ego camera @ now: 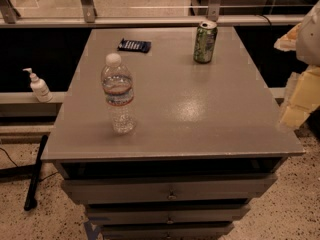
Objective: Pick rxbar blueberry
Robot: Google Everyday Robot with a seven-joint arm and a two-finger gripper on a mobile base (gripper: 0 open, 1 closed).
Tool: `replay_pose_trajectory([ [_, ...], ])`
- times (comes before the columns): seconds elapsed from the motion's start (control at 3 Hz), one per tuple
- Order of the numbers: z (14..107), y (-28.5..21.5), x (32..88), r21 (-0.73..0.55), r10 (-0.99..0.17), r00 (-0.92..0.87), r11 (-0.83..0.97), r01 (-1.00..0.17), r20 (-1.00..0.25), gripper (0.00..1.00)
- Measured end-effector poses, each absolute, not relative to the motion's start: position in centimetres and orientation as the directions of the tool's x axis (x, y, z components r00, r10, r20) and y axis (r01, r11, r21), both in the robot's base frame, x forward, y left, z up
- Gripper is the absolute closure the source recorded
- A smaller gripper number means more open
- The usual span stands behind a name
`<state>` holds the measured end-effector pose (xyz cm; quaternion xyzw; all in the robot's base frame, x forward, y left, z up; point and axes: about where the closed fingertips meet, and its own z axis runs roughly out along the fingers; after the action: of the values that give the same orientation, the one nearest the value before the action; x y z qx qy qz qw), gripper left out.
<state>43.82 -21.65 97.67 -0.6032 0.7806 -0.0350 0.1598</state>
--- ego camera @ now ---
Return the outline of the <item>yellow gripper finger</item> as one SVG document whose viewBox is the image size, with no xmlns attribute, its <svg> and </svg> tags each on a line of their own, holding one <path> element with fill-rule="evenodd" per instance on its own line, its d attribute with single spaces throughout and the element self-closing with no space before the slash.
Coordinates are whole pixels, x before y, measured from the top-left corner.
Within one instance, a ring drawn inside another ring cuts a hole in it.
<svg viewBox="0 0 320 240">
<path fill-rule="evenodd" d="M 274 43 L 274 48 L 280 51 L 296 51 L 301 23 L 292 27 L 286 34 L 281 36 Z"/>
<path fill-rule="evenodd" d="M 320 67 L 309 65 L 303 73 L 290 75 L 280 106 L 279 125 L 298 129 L 319 106 Z"/>
</svg>

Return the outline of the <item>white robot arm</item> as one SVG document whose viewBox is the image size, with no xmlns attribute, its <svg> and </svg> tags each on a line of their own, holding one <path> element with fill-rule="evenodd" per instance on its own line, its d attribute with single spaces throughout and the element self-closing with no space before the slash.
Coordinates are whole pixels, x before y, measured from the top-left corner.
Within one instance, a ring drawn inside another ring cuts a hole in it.
<svg viewBox="0 0 320 240">
<path fill-rule="evenodd" d="M 280 106 L 278 127 L 296 130 L 320 107 L 320 1 L 274 47 L 295 51 L 296 58 L 307 65 L 304 72 L 288 78 Z"/>
</svg>

